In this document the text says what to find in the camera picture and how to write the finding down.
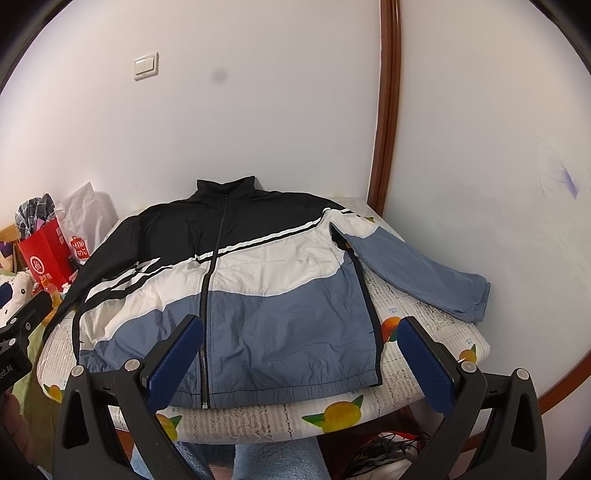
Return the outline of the person's left hand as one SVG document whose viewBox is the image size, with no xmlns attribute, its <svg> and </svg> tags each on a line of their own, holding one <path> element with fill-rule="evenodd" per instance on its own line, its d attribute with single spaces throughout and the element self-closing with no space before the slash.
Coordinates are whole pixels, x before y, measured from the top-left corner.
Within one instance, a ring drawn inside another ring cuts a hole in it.
<svg viewBox="0 0 591 480">
<path fill-rule="evenodd" d="M 11 392 L 2 394 L 1 423 L 24 457 L 34 459 L 34 443 L 27 420 L 20 412 L 20 404 Z"/>
</svg>

